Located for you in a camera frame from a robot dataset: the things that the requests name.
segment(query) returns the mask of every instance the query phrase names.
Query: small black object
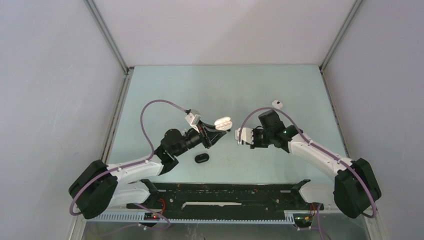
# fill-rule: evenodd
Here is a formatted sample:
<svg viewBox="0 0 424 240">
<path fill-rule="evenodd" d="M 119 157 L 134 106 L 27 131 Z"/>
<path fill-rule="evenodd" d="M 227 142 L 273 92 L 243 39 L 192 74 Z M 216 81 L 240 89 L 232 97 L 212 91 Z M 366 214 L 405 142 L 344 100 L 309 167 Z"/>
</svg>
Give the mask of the small black object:
<svg viewBox="0 0 424 240">
<path fill-rule="evenodd" d="M 199 154 L 194 158 L 194 161 L 198 164 L 204 163 L 208 160 L 209 160 L 209 155 L 207 153 Z"/>
<path fill-rule="evenodd" d="M 294 215 L 294 224 L 298 227 L 298 228 L 309 228 L 312 225 L 312 221 L 311 220 L 306 220 L 303 216 L 298 218 L 297 216 L 300 215 Z"/>
</svg>

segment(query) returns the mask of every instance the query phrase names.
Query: wire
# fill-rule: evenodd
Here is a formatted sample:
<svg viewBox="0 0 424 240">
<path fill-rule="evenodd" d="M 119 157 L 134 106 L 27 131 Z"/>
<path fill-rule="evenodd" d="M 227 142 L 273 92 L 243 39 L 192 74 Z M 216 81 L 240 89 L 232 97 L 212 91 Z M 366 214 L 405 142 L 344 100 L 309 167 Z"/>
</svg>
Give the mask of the wire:
<svg viewBox="0 0 424 240">
<path fill-rule="evenodd" d="M 318 209 L 316 210 L 316 221 L 318 223 L 318 231 L 319 231 L 319 236 L 321 237 L 321 240 L 324 240 L 324 230 L 321 228 L 321 223 L 320 223 L 320 208 L 323 204 L 320 203 L 318 204 Z"/>
<path fill-rule="evenodd" d="M 165 200 L 163 198 L 159 198 L 159 200 L 157 200 L 157 201 L 162 203 L 163 207 L 162 207 L 162 211 L 160 211 L 160 213 L 164 214 L 165 207 L 166 207 Z"/>
<path fill-rule="evenodd" d="M 310 218 L 312 218 L 312 209 L 313 209 L 313 207 L 312 207 L 312 203 L 310 203 L 310 204 L 309 204 L 309 216 L 308 216 L 308 217 L 310 217 Z"/>
<path fill-rule="evenodd" d="M 167 103 L 167 104 L 170 104 L 170 105 L 172 105 L 172 106 L 174 106 L 175 108 L 177 108 L 177 109 L 179 109 L 180 111 L 182 111 L 182 112 L 186 112 L 186 110 L 184 109 L 184 108 L 182 108 L 182 107 L 180 107 L 180 106 L 178 106 L 178 105 L 176 105 L 175 103 L 173 103 L 173 102 L 171 102 L 171 101 L 168 101 L 168 100 L 163 100 L 163 99 L 157 99 L 157 100 L 153 100 L 153 101 L 150 101 L 150 102 L 148 102 L 144 107 L 143 107 L 143 109 L 141 110 L 141 114 L 140 114 L 140 125 L 141 125 L 141 130 L 142 130 L 142 132 L 143 132 L 143 135 L 144 135 L 144 137 L 146 138 L 146 140 L 147 140 L 147 142 L 148 142 L 148 144 L 150 145 L 150 150 L 151 150 L 151 153 L 150 153 L 150 155 L 147 157 L 147 158 L 145 158 L 145 159 L 143 159 L 143 160 L 140 160 L 140 161 L 136 161 L 136 162 L 133 162 L 133 163 L 129 163 L 129 164 L 126 164 L 126 165 L 122 165 L 120 168 L 121 169 L 125 169 L 125 168 L 129 168 L 129 167 L 132 167 L 132 166 L 135 166 L 135 165 L 139 165 L 139 164 L 143 164 L 144 162 L 146 162 L 146 161 L 148 161 L 148 160 L 150 160 L 152 157 L 153 157 L 153 155 L 155 154 L 155 148 L 153 147 L 153 143 L 152 143 L 152 141 L 149 139 L 149 136 L 147 135 L 147 133 L 146 133 L 146 130 L 145 130 L 145 127 L 144 127 L 144 125 L 143 125 L 143 115 L 144 115 L 144 113 L 145 113 L 145 110 L 146 110 L 146 108 L 149 106 L 149 105 L 151 105 L 151 104 L 154 104 L 154 103 Z M 112 168 L 112 169 L 109 169 L 109 170 L 107 170 L 107 171 L 104 171 L 104 172 L 102 172 L 102 173 L 100 173 L 99 175 L 97 175 L 97 176 L 95 176 L 95 177 L 93 177 L 93 179 L 91 179 L 90 181 L 88 181 L 79 191 L 78 191 L 78 193 L 75 195 L 75 197 L 72 199 L 72 202 L 71 202 L 71 204 L 70 204 L 70 206 L 69 206 L 69 213 L 72 215 L 72 216 L 78 216 L 78 215 L 80 215 L 81 214 L 81 212 L 74 212 L 74 206 L 75 206 L 75 203 L 77 202 L 77 200 L 78 200 L 78 198 L 81 196 L 81 194 L 91 185 L 91 184 L 93 184 L 95 181 L 97 181 L 98 179 L 100 179 L 101 177 L 103 177 L 103 176 L 105 176 L 106 174 L 110 174 L 110 173 L 112 173 L 112 172 L 115 172 L 115 171 L 117 171 L 117 170 L 119 170 L 119 167 L 114 167 L 114 168 Z M 171 223 L 170 223 L 170 221 L 166 218 L 166 217 L 164 217 L 162 214 L 160 214 L 160 213 L 158 213 L 158 212 L 155 212 L 155 211 L 152 211 L 152 210 L 150 210 L 150 209 L 148 209 L 147 207 L 145 207 L 145 206 L 143 206 L 143 205 L 141 205 L 141 204 L 139 204 L 139 203 L 133 203 L 134 205 L 136 205 L 136 206 L 138 206 L 138 207 L 140 207 L 140 208 L 142 208 L 142 209 L 144 209 L 144 210 L 146 210 L 146 211 L 148 211 L 148 212 L 150 212 L 150 213 L 152 213 L 152 214 L 154 214 L 154 215 L 158 215 L 159 217 L 161 217 L 162 219 L 164 219 L 167 223 L 168 223 L 168 225 L 166 226 L 166 227 L 155 227 L 155 228 L 153 228 L 153 227 L 149 227 L 149 226 L 144 226 L 145 228 L 148 228 L 148 229 L 154 229 L 154 230 L 163 230 L 163 229 L 166 229 L 166 228 L 168 228 L 170 225 L 171 225 Z M 110 233 L 106 233 L 107 235 L 108 234 L 112 234 L 112 233 L 116 233 L 117 231 L 120 231 L 120 230 L 122 230 L 122 229 L 126 229 L 126 228 L 129 228 L 129 227 L 134 227 L 134 226 L 138 226 L 138 224 L 129 224 L 129 225 L 127 225 L 127 226 L 124 226 L 124 227 L 121 227 L 121 228 L 119 228 L 119 229 L 117 229 L 117 230 L 115 230 L 115 231 L 113 231 L 113 232 L 110 232 Z"/>
<path fill-rule="evenodd" d="M 374 199 L 373 199 L 373 197 L 371 196 L 371 192 L 370 192 L 370 190 L 368 189 L 368 187 L 367 187 L 367 185 L 365 184 L 365 182 L 362 180 L 362 178 L 355 172 L 355 170 L 353 169 L 353 168 L 351 168 L 351 166 L 349 166 L 347 163 L 345 163 L 344 161 L 342 161 L 341 159 L 340 159 L 340 157 L 338 157 L 338 156 L 336 156 L 336 155 L 334 155 L 334 154 L 332 154 L 331 152 L 329 152 L 329 151 L 327 151 L 327 150 L 325 150 L 324 148 L 322 148 L 322 147 L 320 147 L 320 146 L 318 146 L 317 144 L 315 144 L 315 143 L 313 143 L 313 142 L 311 142 L 311 140 L 310 139 L 307 139 L 306 137 L 305 137 L 305 135 L 302 133 L 302 131 L 299 129 L 299 127 L 296 125 L 296 123 L 295 123 L 295 121 L 293 121 L 293 119 L 289 116 L 289 115 L 287 115 L 285 112 L 283 112 L 282 110 L 280 110 L 280 109 L 277 109 L 277 108 L 273 108 L 273 107 L 260 107 L 260 108 L 258 108 L 258 109 L 256 109 L 256 110 L 254 110 L 254 111 L 252 111 L 247 117 L 246 117 L 246 119 L 244 119 L 244 121 L 243 121 L 243 123 L 241 124 L 241 127 L 240 127 L 240 131 L 239 131 L 239 133 L 238 133 L 238 140 L 241 142 L 241 139 L 242 139 L 242 131 L 243 131 L 243 128 L 244 128 L 244 126 L 245 126 L 245 124 L 246 124 L 246 122 L 249 120 L 249 118 L 253 115 L 253 114 L 255 114 L 256 112 L 259 112 L 259 111 L 263 111 L 263 110 L 274 110 L 274 111 L 277 111 L 277 112 L 279 112 L 279 113 L 281 113 L 282 115 L 284 115 L 290 122 L 291 122 L 291 124 L 293 124 L 293 126 L 294 126 L 294 128 L 296 129 L 296 131 L 299 133 L 299 135 L 302 137 L 302 139 L 305 141 L 305 142 L 307 142 L 308 144 L 310 144 L 312 147 L 314 147 L 314 148 L 316 148 L 316 149 L 318 149 L 318 150 L 320 150 L 321 152 L 323 152 L 323 153 L 325 153 L 326 155 L 328 155 L 328 156 L 330 156 L 332 159 L 334 159 L 335 161 L 337 161 L 338 163 L 340 163 L 340 164 L 342 164 L 344 167 L 346 167 L 346 169 L 347 170 L 349 170 L 349 172 L 351 172 L 354 176 L 355 176 L 355 178 L 358 180 L 358 182 L 359 182 L 359 184 L 361 185 L 361 187 L 363 188 L 363 190 L 365 191 L 365 194 L 366 194 L 366 196 L 368 197 L 368 200 L 369 200 L 369 203 L 370 203 L 370 205 L 371 205 L 371 208 L 372 208 L 372 215 L 368 215 L 368 214 L 366 214 L 366 213 L 362 213 L 362 215 L 363 216 L 365 216 L 365 217 L 367 217 L 367 218 L 370 218 L 370 219 L 373 219 L 373 218 L 375 218 L 376 217 L 376 215 L 377 215 L 377 206 L 376 206 L 376 202 L 374 201 Z"/>
<path fill-rule="evenodd" d="M 311 206 L 313 208 L 313 215 L 311 216 L 311 218 L 313 218 L 315 216 L 315 210 L 316 210 L 316 208 L 315 208 L 315 205 L 313 203 L 311 203 Z"/>
</svg>

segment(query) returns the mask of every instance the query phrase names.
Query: light blue table surface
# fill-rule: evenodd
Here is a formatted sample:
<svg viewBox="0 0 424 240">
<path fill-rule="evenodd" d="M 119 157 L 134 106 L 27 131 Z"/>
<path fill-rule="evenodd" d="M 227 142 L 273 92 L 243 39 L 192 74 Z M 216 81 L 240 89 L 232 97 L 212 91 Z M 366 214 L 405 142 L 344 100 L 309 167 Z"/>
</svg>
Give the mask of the light blue table surface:
<svg viewBox="0 0 424 240">
<path fill-rule="evenodd" d="M 148 155 L 149 145 L 140 127 L 140 113 L 155 99 L 196 109 L 201 120 L 214 124 L 229 116 L 233 130 L 260 107 L 281 100 L 282 110 L 315 142 L 344 155 L 340 134 L 316 65 L 236 66 L 138 66 L 133 72 L 113 142 L 109 163 L 126 162 Z M 258 114 L 246 124 L 259 125 Z M 154 103 L 144 115 L 146 132 L 155 148 L 168 129 L 189 129 L 185 114 L 166 103 Z M 289 121 L 280 116 L 286 126 Z M 209 161 L 198 164 L 196 155 L 208 153 Z M 216 145 L 198 145 L 178 157 L 170 172 L 150 177 L 156 182 L 179 183 L 296 183 L 303 179 L 330 183 L 307 161 L 273 146 L 249 149 L 237 145 L 234 131 Z"/>
</svg>

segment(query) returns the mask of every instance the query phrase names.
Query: black oval object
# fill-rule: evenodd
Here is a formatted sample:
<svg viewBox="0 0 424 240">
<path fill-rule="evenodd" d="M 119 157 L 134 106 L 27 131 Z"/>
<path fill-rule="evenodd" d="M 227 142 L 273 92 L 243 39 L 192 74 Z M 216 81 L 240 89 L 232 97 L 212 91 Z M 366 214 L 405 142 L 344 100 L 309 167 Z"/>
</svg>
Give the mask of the black oval object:
<svg viewBox="0 0 424 240">
<path fill-rule="evenodd" d="M 194 158 L 194 161 L 198 164 L 204 163 L 208 160 L 209 160 L 209 155 L 207 153 L 199 154 Z"/>
</svg>

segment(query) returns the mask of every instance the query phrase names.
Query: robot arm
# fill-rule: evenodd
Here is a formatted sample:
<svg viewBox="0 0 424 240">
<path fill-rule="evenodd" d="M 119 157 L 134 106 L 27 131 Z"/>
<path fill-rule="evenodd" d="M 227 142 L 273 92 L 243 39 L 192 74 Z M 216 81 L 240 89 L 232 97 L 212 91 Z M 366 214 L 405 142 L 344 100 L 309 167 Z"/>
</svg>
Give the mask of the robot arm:
<svg viewBox="0 0 424 240">
<path fill-rule="evenodd" d="M 381 197 L 380 187 L 371 165 L 366 160 L 360 158 L 355 161 L 348 157 L 341 157 L 339 161 L 335 161 L 324 151 L 339 157 L 338 154 L 312 141 L 300 130 L 303 137 L 308 140 L 306 141 L 293 125 L 285 127 L 274 110 L 262 113 L 259 115 L 259 120 L 261 126 L 253 129 L 244 127 L 241 130 L 241 139 L 239 139 L 240 128 L 235 131 L 235 139 L 239 144 L 249 145 L 251 149 L 268 148 L 269 145 L 274 145 L 289 154 L 307 160 L 334 182 L 334 186 L 311 181 L 303 182 L 302 186 L 298 186 L 298 191 L 305 202 L 335 204 L 351 218 L 356 218 L 370 206 L 370 201 L 358 180 L 339 161 L 345 162 L 356 171 L 365 182 L 374 201 Z M 312 142 L 321 149 L 312 146 Z"/>
<path fill-rule="evenodd" d="M 178 129 L 169 129 L 160 146 L 154 150 L 149 160 L 142 157 L 128 162 L 105 164 L 101 160 L 93 161 L 69 188 L 69 194 L 74 198 L 80 189 L 97 175 L 117 168 L 99 178 L 90 185 L 76 200 L 76 205 L 86 219 L 92 219 L 110 207 L 144 203 L 154 204 L 158 190 L 145 178 L 159 176 L 171 171 L 177 164 L 176 157 L 202 144 L 205 148 L 212 147 L 233 125 L 229 117 L 218 119 L 210 125 L 200 120 L 199 112 L 190 110 L 186 120 L 192 126 L 181 134 Z"/>
</svg>

